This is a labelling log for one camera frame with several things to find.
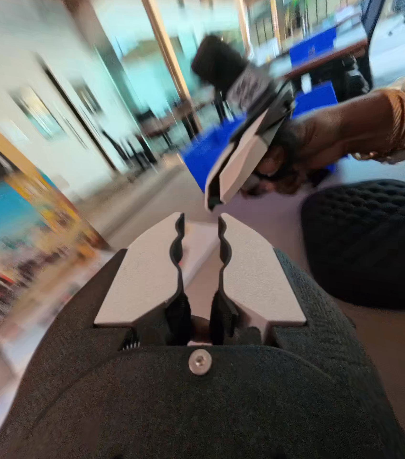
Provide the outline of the wooden post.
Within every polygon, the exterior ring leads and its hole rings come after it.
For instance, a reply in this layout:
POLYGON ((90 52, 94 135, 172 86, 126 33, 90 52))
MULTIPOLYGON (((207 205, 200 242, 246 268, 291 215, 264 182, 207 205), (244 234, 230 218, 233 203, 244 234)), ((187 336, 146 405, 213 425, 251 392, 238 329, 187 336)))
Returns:
POLYGON ((181 68, 179 66, 177 56, 172 46, 170 37, 165 30, 159 8, 154 0, 143 0, 142 5, 148 16, 148 20, 152 27, 154 37, 158 43, 163 60, 167 66, 169 74, 172 78, 173 84, 181 101, 179 106, 180 115, 188 123, 192 139, 198 135, 201 130, 199 119, 195 112, 195 107, 192 102, 188 87, 183 77, 181 68))

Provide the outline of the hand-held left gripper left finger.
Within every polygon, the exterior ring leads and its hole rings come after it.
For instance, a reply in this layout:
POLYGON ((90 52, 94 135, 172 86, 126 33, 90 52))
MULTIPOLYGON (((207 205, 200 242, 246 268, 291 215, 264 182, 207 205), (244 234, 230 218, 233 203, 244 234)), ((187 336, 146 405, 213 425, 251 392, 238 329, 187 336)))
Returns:
POLYGON ((184 213, 174 212, 130 244, 94 319, 96 327, 128 328, 135 345, 188 344, 191 309, 179 265, 184 223, 184 213))

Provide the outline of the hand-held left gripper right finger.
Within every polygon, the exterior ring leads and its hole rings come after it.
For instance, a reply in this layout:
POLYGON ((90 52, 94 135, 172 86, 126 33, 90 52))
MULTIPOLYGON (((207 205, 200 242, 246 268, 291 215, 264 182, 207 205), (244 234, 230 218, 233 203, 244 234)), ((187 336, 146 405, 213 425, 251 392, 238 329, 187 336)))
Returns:
POLYGON ((275 326, 307 324, 273 246, 233 216, 218 218, 222 268, 209 322, 213 345, 265 343, 275 326))

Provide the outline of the person's right hand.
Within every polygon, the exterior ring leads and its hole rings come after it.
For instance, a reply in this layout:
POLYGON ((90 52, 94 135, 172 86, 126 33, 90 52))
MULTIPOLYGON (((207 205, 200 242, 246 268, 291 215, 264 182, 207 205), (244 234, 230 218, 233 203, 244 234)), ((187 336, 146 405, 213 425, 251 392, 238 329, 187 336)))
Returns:
POLYGON ((394 115, 388 91, 377 90, 338 105, 309 112, 291 120, 288 131, 297 141, 293 172, 282 180, 259 180, 244 198, 268 193, 293 195, 309 175, 347 154, 388 152, 393 146, 394 115))

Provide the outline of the closed instruction booklet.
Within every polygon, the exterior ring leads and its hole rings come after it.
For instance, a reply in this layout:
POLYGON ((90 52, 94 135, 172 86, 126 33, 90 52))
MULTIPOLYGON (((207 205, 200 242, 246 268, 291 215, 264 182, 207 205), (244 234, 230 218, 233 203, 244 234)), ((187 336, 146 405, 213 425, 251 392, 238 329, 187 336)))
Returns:
POLYGON ((98 251, 90 261, 55 267, 22 296, 0 328, 0 353, 14 374, 23 375, 54 319, 113 255, 98 251))

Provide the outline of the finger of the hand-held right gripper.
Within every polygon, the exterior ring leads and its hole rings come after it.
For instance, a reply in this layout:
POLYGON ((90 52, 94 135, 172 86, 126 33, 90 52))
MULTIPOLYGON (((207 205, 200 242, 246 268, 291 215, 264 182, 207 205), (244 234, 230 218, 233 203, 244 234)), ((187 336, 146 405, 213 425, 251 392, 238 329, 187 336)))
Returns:
POLYGON ((206 210, 211 212, 216 206, 224 205, 221 203, 219 196, 219 175, 241 140, 249 140, 252 136, 262 137, 261 134, 257 134, 257 130, 260 128, 266 114, 267 111, 264 111, 249 127, 246 128, 243 126, 244 130, 237 133, 235 138, 229 141, 228 146, 222 151, 221 155, 212 166, 205 183, 204 199, 206 210))
POLYGON ((219 198, 227 204, 252 175, 266 154, 268 145, 262 137, 241 140, 219 175, 219 198))

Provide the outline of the blue plastic bin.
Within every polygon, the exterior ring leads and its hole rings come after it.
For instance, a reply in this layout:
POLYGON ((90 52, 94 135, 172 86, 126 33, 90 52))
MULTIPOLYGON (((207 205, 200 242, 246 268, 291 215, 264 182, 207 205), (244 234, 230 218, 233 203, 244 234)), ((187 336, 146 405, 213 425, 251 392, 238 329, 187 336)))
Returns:
POLYGON ((300 66, 309 60, 330 52, 334 49, 336 36, 337 28, 332 27, 293 45, 289 49, 291 66, 300 66))
MULTIPOLYGON (((336 92, 330 80, 316 84, 307 93, 302 91, 297 93, 291 118, 298 118, 318 108, 336 105, 337 102, 336 92)), ((246 114, 242 113, 233 121, 225 120, 219 126, 199 135, 189 147, 184 149, 183 162, 202 192, 205 192, 206 179, 212 166, 246 118, 246 114)))

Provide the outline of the colourful toy set box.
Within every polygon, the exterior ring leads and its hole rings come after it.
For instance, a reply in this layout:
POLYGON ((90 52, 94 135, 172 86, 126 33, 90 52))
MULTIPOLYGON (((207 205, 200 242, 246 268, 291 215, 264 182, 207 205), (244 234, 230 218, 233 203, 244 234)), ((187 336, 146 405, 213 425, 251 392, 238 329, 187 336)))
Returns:
POLYGON ((5 176, 0 180, 0 322, 54 267, 90 261, 106 247, 48 179, 5 176))

